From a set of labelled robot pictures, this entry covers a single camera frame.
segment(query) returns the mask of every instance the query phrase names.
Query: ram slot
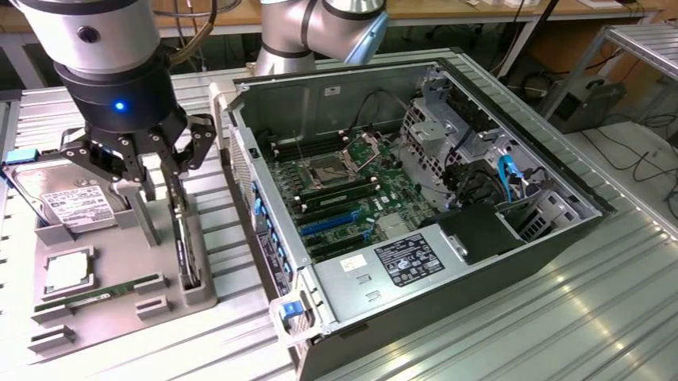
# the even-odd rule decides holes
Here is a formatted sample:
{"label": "ram slot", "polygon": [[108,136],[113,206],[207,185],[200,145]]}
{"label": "ram slot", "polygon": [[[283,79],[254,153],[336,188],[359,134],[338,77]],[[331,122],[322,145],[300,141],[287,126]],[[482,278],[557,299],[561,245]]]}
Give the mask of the ram slot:
{"label": "ram slot", "polygon": [[310,250],[310,254],[312,257],[327,256],[338,252],[350,252],[351,250],[363,248],[368,244],[370,244],[368,236],[366,236],[366,234],[358,234],[356,236],[348,237],[344,240],[340,240],[331,244],[326,244],[319,248],[312,248]]}
{"label": "ram slot", "polygon": [[300,209],[303,213],[314,213],[318,210],[339,206],[348,202],[354,202],[363,198],[374,196],[379,191],[378,183],[363,184],[358,187],[339,190],[335,193],[324,194],[319,197],[308,198],[302,203]]}
{"label": "ram slot", "polygon": [[332,208],[327,208],[316,213],[304,214],[295,219],[298,225],[312,224],[319,220],[324,220],[326,218],[334,217],[338,214],[346,214],[352,211],[352,208],[348,206],[334,206]]}
{"label": "ram slot", "polygon": [[374,184],[378,183],[378,178],[376,177],[371,177],[368,179],[355,180],[355,181],[351,181],[350,183],[343,183],[343,184],[335,185],[334,187],[328,187],[328,188],[324,188],[322,190],[316,190],[312,193],[299,194],[296,196],[296,199],[298,199],[298,201],[300,203],[304,203],[310,199],[319,198],[320,196],[324,196],[326,194],[334,194],[338,191],[343,191],[343,190],[347,190],[347,189],[358,188],[358,187],[360,187],[364,184],[372,184],[372,183]]}

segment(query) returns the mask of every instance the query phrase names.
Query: power supply label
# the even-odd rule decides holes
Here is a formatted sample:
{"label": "power supply label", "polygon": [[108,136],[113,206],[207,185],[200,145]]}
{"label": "power supply label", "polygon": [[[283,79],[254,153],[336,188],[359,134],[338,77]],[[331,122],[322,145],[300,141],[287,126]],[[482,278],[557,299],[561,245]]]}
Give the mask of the power supply label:
{"label": "power supply label", "polygon": [[392,284],[398,287],[404,287],[444,270],[443,263],[422,234],[375,248],[374,251],[391,276]]}
{"label": "power supply label", "polygon": [[113,218],[111,204],[97,185],[45,193],[40,197],[67,228]]}

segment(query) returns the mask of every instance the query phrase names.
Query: blue tab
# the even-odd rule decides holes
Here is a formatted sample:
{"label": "blue tab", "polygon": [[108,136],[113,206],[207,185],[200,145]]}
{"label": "blue tab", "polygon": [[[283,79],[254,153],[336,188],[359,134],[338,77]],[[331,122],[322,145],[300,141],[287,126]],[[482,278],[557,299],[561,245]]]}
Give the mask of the blue tab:
{"label": "blue tab", "polygon": [[35,148],[15,149],[8,152],[5,164],[32,163],[39,158],[39,150]]}
{"label": "blue tab", "polygon": [[506,198],[509,202],[511,202],[513,201],[511,185],[509,184],[509,173],[506,173],[506,170],[509,171],[509,173],[514,174],[519,179],[525,178],[525,175],[518,169],[517,162],[513,161],[511,155],[503,155],[497,161],[497,171],[499,172],[499,180],[502,185],[505,186],[507,196]]}
{"label": "blue tab", "polygon": [[262,199],[260,198],[255,199],[255,201],[254,201],[254,214],[256,214],[258,216],[262,214]]}
{"label": "blue tab", "polygon": [[283,308],[280,309],[280,317],[283,318],[283,321],[290,320],[292,317],[299,316],[303,313],[304,305],[300,304],[300,301],[283,304]]}

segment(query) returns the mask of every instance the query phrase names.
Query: robotic arm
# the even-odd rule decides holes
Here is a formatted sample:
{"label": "robotic arm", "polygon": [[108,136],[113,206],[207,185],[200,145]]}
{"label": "robotic arm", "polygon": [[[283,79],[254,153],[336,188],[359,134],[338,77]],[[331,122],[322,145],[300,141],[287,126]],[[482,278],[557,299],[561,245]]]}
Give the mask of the robotic arm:
{"label": "robotic arm", "polygon": [[[163,173],[200,167],[216,137],[210,115],[178,105],[170,56],[160,45],[150,0],[13,0],[24,13],[84,117],[68,130],[63,156],[111,182],[139,183],[152,194],[139,155],[156,153]],[[212,30],[212,16],[188,46]],[[259,75],[315,68],[311,51],[364,64],[382,42],[386,0],[262,0],[264,47]],[[178,150],[184,131],[190,141]]]}
{"label": "robotic arm", "polygon": [[388,27],[386,0],[262,0],[262,14],[258,75],[314,70],[312,52],[366,64]]}
{"label": "robotic arm", "polygon": [[[111,182],[152,186],[139,155],[156,153],[163,171],[198,168],[216,137],[208,115],[178,105],[171,56],[160,45],[147,0],[15,0],[84,117],[64,133],[61,155]],[[188,130],[186,148],[175,148]]]}

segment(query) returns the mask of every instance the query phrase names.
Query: metal table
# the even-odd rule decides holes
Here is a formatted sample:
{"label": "metal table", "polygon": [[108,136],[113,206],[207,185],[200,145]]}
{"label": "metal table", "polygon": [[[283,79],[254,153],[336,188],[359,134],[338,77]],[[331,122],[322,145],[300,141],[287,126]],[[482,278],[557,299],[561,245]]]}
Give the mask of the metal table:
{"label": "metal table", "polygon": [[605,41],[614,43],[619,49],[633,54],[663,75],[678,81],[678,23],[605,26],[593,39],[565,83],[545,101],[541,114],[546,119],[555,112],[570,86],[586,70],[586,66],[598,54]]}
{"label": "metal table", "polygon": [[[466,73],[619,212],[535,276],[322,381],[675,378],[678,246],[671,237],[678,232],[466,55],[440,49],[380,56],[376,62],[435,56]],[[178,76],[178,98],[188,112],[208,111],[210,82],[242,75],[244,70]],[[15,136],[17,128],[19,147],[53,147],[59,131],[81,123],[60,88],[27,91],[8,116],[8,133]],[[17,339],[28,327],[16,325],[28,300],[21,247],[32,240],[31,217],[9,191],[4,215],[12,217],[5,218],[0,242],[0,258],[7,258],[0,264],[0,379],[295,378],[266,315],[267,301],[218,162],[212,151],[187,181],[198,195],[218,306],[32,366],[23,365],[25,351]]]}

